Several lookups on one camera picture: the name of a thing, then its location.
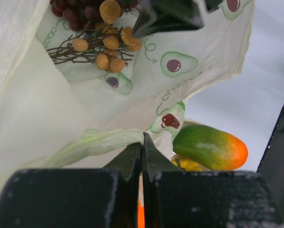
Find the white surface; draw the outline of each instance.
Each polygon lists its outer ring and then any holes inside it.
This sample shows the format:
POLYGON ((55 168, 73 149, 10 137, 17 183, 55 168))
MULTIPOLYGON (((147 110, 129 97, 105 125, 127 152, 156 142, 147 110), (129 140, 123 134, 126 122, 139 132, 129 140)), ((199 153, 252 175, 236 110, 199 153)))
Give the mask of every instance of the white surface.
POLYGON ((256 171, 284 104, 284 1, 257 0, 242 74, 192 97, 186 118, 234 134, 256 171))

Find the black frame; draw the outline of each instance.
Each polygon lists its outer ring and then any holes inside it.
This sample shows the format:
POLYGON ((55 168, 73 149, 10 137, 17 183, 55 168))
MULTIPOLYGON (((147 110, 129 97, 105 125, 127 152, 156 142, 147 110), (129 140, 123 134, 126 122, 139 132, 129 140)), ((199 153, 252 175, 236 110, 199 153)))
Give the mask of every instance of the black frame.
POLYGON ((257 172, 270 185, 284 215, 284 105, 257 172))

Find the brown round fruit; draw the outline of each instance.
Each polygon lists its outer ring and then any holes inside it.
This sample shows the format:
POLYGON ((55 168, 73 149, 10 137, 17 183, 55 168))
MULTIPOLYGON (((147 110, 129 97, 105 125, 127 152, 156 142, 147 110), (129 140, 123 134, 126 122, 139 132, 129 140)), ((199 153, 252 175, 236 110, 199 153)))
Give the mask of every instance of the brown round fruit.
POLYGON ((129 51, 139 51, 142 48, 142 44, 139 40, 134 45, 128 46, 129 51))
POLYGON ((109 27, 110 27, 110 25, 107 24, 107 23, 104 22, 104 21, 99 22, 99 23, 96 23, 96 25, 95 25, 95 29, 96 29, 97 31, 100 31, 101 29, 103 29, 103 32, 106 32, 109 27))
POLYGON ((99 70, 106 70, 109 67, 109 59, 104 54, 99 54, 95 60, 99 70))
POLYGON ((111 28, 107 31, 108 35, 117 35, 118 34, 118 30, 116 28, 111 28))
POLYGON ((88 42, 82 38, 75 38, 72 40, 72 46, 76 51, 86 51, 88 49, 88 42))
POLYGON ((110 50, 116 50, 119 47, 119 41, 118 38, 115 36, 109 36, 103 40, 103 43, 106 48, 110 50))
POLYGON ((114 73, 119 73, 125 67, 125 61, 120 58, 115 58, 110 63, 110 69, 114 73))
POLYGON ((121 7, 115 0, 105 0, 99 7, 104 22, 113 24, 121 14, 121 7))
POLYGON ((103 51, 103 53, 106 54, 106 55, 109 55, 109 56, 108 56, 109 58, 112 58, 112 56, 118 57, 118 52, 115 51, 115 50, 105 49, 105 50, 103 51))
POLYGON ((131 27, 123 28, 120 32, 122 41, 128 46, 135 45, 135 43, 137 42, 137 39, 132 37, 131 32, 132 32, 131 27))

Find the plastic bag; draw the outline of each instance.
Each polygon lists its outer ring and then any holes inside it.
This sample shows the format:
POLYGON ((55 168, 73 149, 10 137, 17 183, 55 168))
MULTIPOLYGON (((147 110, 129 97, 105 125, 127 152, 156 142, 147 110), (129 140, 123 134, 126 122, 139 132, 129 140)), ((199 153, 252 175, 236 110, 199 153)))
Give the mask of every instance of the plastic bag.
MULTIPOLYGON (((121 74, 107 74, 90 64, 55 67, 46 49, 74 32, 48 0, 0 1, 0 190, 20 167, 102 167, 147 129, 171 159, 181 101, 238 75, 251 35, 253 0, 235 12, 225 1, 212 13, 195 2, 203 29, 146 37, 121 74)), ((136 16, 117 26, 133 26, 136 16)))

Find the black plastic part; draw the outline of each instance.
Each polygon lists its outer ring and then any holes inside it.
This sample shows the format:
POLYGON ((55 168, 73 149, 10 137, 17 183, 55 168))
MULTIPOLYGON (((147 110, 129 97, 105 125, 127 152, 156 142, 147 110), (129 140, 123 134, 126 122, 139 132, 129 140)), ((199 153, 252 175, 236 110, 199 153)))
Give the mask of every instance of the black plastic part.
POLYGON ((150 192, 149 228, 284 228, 277 204, 257 173, 159 172, 150 192))
POLYGON ((0 196, 0 228, 130 227, 117 171, 22 170, 0 196))
POLYGON ((137 227, 138 187, 141 173, 140 154, 141 144, 131 144, 102 168, 118 170, 127 182, 128 187, 123 191, 126 192, 130 199, 128 213, 130 214, 132 227, 137 227))
POLYGON ((223 0, 205 0, 206 8, 208 12, 214 12, 219 9, 219 5, 223 0))
POLYGON ((192 0, 147 0, 142 7, 132 31, 135 38, 204 27, 199 8, 192 0))
POLYGON ((284 214, 284 105, 258 167, 284 214))
POLYGON ((154 190, 154 177, 162 171, 182 172, 167 159, 154 145, 149 134, 144 133, 144 145, 141 151, 145 226, 161 227, 157 194, 154 190))

